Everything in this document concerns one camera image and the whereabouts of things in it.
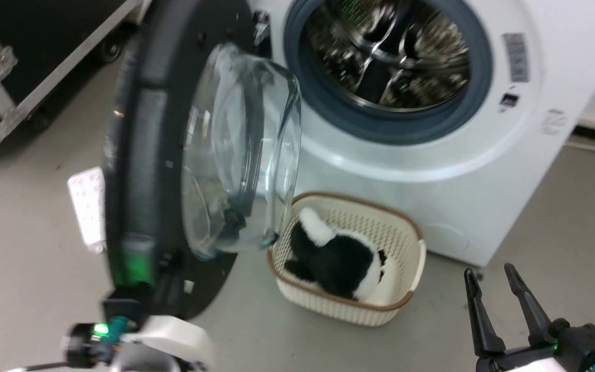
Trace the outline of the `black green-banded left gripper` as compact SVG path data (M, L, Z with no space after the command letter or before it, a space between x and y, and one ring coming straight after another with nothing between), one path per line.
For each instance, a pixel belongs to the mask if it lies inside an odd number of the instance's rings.
M106 233L107 264L113 289L102 300L104 320L117 316L140 329L159 314L161 241L157 235Z

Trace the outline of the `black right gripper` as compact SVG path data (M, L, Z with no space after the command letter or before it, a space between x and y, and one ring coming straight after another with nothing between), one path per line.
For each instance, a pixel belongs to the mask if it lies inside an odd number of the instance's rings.
M530 346L506 351L505 342L495 332L476 273L465 269L464 282L469 310L473 349L478 358L476 371L511 371L533 362L552 359L563 371L595 371L595 325L572 327L568 320L550 320L541 304L511 263L504 271L512 293L519 300L526 320Z

